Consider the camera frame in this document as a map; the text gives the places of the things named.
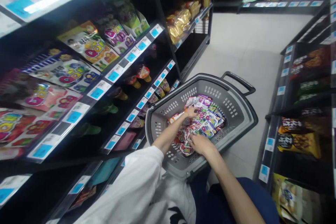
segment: wire basket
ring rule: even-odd
[[[248,92],[241,93],[231,83],[223,80],[225,76],[238,81]],[[225,72],[222,79],[199,73],[148,109],[145,124],[147,140],[152,144],[168,127],[167,120],[183,111],[188,98],[202,94],[212,97],[227,118],[225,127],[210,139],[223,152],[258,123],[258,117],[246,99],[247,95],[255,91],[252,85],[231,72]],[[180,180],[191,181],[206,164],[205,158],[197,153],[189,157],[183,156],[173,143],[164,157],[163,168]]]

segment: white tiled floor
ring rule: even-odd
[[[231,71],[256,88],[248,100],[259,123],[223,154],[236,177],[252,179],[280,64],[279,53],[311,16],[217,13],[213,16],[210,45],[188,78],[200,72],[221,77],[225,71]],[[211,173],[209,182],[216,181]]]

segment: white sleeve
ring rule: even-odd
[[[163,158],[155,146],[126,156],[117,179],[75,224],[137,223],[159,185]]]

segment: blue pants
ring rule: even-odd
[[[212,185],[209,193],[205,190],[210,170],[210,168],[204,169],[190,183],[196,204],[196,224],[236,224],[220,184]],[[249,178],[242,177],[237,180],[258,209],[265,223],[279,224],[279,215],[271,195],[261,185]]]

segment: person's left hand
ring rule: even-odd
[[[187,116],[187,118],[194,118],[196,116],[198,116],[198,108],[195,108],[195,107],[189,107],[187,109],[187,111],[185,111],[185,115]]]

